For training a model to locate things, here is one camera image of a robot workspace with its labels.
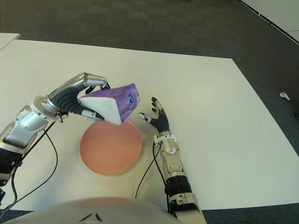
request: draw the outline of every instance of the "white object on floor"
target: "white object on floor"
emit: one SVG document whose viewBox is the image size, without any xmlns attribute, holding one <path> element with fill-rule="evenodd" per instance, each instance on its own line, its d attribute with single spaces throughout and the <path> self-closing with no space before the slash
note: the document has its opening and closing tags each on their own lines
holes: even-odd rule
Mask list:
<svg viewBox="0 0 299 224">
<path fill-rule="evenodd" d="M 280 97 L 285 98 L 286 100 L 290 100 L 289 96 L 285 92 L 280 93 Z"/>
<path fill-rule="evenodd" d="M 152 161 L 157 134 L 138 116 L 154 116 L 152 96 L 163 104 L 203 210 L 299 202 L 299 158 L 232 59 L 16 40 L 0 54 L 0 79 L 5 80 L 0 82 L 5 107 L 0 130 L 36 95 L 49 94 L 83 71 L 105 76 L 112 88 L 136 84 L 142 101 L 129 119 L 142 132 L 141 155 L 121 175 L 91 172 L 79 156 L 81 137 L 91 122 L 71 114 L 49 131 L 58 150 L 56 173 L 14 209 L 40 210 L 94 196 L 134 197 Z M 52 172 L 55 155 L 49 141 L 43 139 L 23 162 L 15 176 L 19 197 Z M 4 189 L 3 207 L 13 201 L 10 183 Z M 147 173 L 138 199 L 166 208 L 156 167 Z"/>
<path fill-rule="evenodd" d="M 11 41 L 18 39 L 20 34 L 0 33 L 0 50 L 5 48 Z"/>
</svg>

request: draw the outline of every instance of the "pink plate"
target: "pink plate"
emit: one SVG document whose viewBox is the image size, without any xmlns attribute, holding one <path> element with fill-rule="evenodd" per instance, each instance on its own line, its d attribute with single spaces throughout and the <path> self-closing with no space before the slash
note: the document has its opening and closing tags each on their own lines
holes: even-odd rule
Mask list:
<svg viewBox="0 0 299 224">
<path fill-rule="evenodd" d="M 121 125 L 95 122 L 84 133 L 80 154 L 85 165 L 103 175 L 117 175 L 129 169 L 138 159 L 142 136 L 130 120 Z"/>
</svg>

